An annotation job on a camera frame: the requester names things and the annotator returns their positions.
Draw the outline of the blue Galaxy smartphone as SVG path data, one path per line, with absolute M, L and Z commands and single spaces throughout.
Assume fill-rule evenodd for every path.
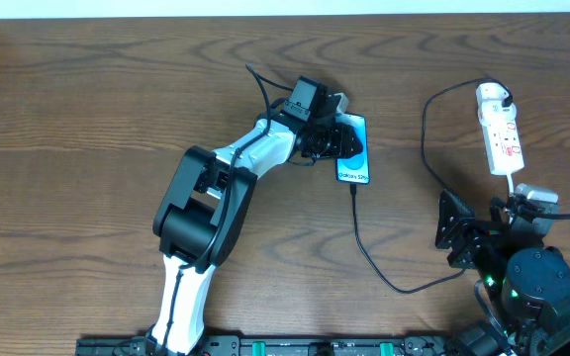
M 335 162 L 336 180 L 349 184 L 368 185 L 370 169 L 366 119 L 358 115 L 343 114 L 338 116 L 336 121 L 346 124 L 354 131 L 353 154 L 348 158 L 339 158 Z

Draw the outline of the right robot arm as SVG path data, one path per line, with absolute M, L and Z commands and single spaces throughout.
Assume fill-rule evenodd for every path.
M 543 240 L 558 219 L 558 196 L 519 184 L 493 198 L 480 221 L 461 198 L 439 196 L 435 246 L 450 267 L 475 270 L 475 297 L 486 319 L 452 336 L 448 355 L 570 355 L 570 267 Z

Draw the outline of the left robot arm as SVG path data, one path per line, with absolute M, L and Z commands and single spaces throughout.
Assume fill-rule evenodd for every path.
M 300 155 L 332 160 L 337 180 L 369 183 L 366 120 L 345 94 L 300 77 L 287 98 L 266 99 L 253 128 L 213 150 L 188 148 L 153 218 L 165 284 L 159 316 L 146 336 L 149 355 L 188 355 L 205 330 L 210 285 L 240 236 L 257 181 Z

